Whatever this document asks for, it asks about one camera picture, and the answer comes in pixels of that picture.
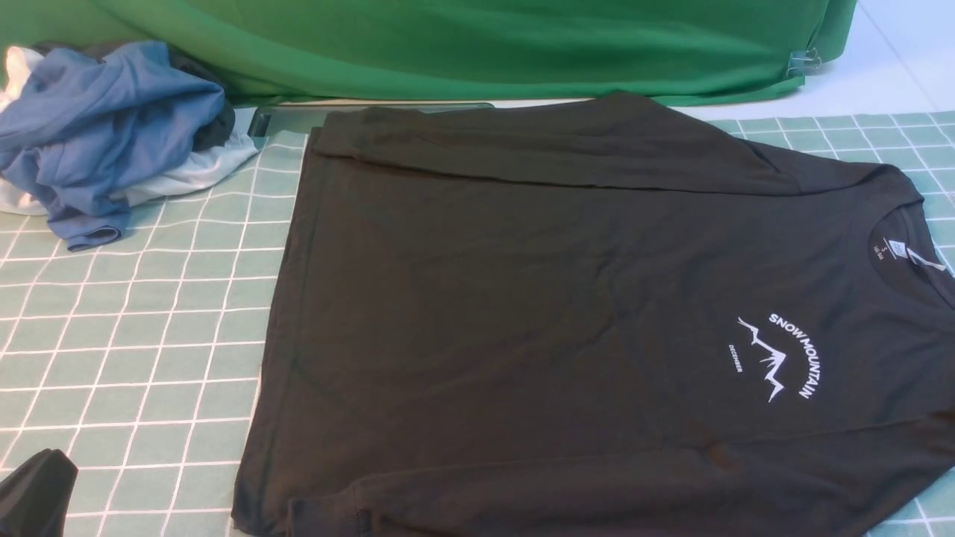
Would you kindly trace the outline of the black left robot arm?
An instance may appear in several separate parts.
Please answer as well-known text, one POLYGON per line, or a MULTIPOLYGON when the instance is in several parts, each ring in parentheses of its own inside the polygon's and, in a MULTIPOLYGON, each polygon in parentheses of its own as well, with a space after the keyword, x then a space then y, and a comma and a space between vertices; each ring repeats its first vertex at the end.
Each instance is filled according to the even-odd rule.
POLYGON ((44 449, 1 483, 2 536, 62 536, 78 467, 59 449, 44 449))

